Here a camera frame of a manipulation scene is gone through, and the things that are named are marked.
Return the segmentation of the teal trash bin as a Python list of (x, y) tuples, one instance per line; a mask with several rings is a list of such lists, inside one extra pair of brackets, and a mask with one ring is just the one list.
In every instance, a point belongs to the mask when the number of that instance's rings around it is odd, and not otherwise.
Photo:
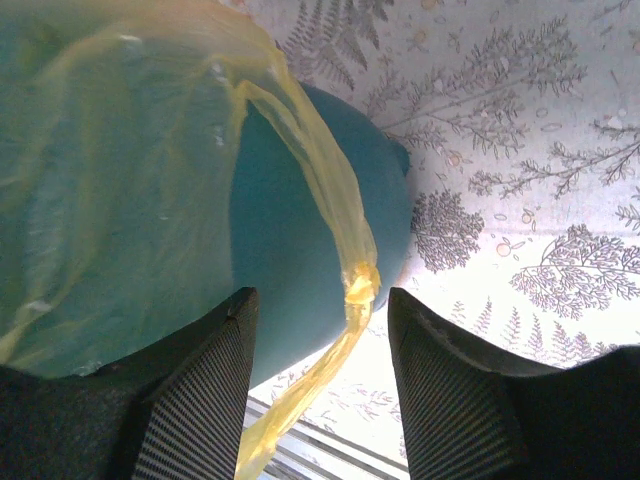
[[(377, 248), (380, 309), (403, 269), (412, 207), (408, 151), (345, 101), (303, 87), (357, 176)], [(250, 386), (332, 344), (345, 328), (341, 268), (333, 235), (298, 161), (250, 108), (231, 197), (235, 287), (260, 297)]]

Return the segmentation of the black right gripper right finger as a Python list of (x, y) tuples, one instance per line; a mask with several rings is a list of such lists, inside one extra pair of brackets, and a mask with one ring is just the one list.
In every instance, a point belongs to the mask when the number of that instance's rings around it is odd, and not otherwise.
[(569, 369), (491, 344), (401, 288), (389, 342), (414, 479), (635, 479), (639, 350)]

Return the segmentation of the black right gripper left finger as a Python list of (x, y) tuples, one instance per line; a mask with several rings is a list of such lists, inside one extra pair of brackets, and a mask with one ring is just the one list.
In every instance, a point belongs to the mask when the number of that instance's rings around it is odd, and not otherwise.
[(88, 376), (1, 370), (5, 479), (230, 479), (253, 366), (259, 296)]

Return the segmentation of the yellow trash bag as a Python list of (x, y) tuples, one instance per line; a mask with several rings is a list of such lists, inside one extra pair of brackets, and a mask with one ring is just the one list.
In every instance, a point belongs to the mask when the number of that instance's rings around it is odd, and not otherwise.
[(1, 5), (1, 361), (59, 377), (193, 320), (233, 285), (249, 107), (331, 230), (345, 330), (241, 437), (255, 479), (336, 376), (380, 287), (358, 180), (270, 36), (216, 1)]

